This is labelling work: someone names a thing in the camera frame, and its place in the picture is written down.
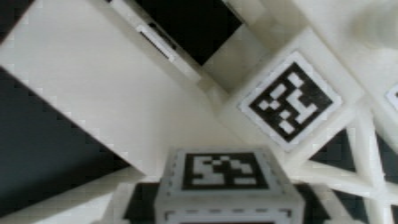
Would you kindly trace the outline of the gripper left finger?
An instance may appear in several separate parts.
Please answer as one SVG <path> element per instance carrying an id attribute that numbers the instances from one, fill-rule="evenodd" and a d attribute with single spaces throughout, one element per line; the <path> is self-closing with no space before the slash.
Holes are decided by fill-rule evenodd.
<path id="1" fill-rule="evenodd" d="M 122 219 L 129 224 L 154 224 L 154 198 L 158 183 L 138 183 L 133 189 L 131 198 Z"/>

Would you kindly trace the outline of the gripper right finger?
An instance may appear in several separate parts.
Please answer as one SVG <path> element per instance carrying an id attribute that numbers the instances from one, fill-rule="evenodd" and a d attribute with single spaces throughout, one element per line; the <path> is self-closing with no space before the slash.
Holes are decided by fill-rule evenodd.
<path id="1" fill-rule="evenodd" d="M 304 224 L 323 224 L 330 216 L 312 192 L 312 188 L 305 183 L 296 184 L 295 187 L 305 200 Z"/>

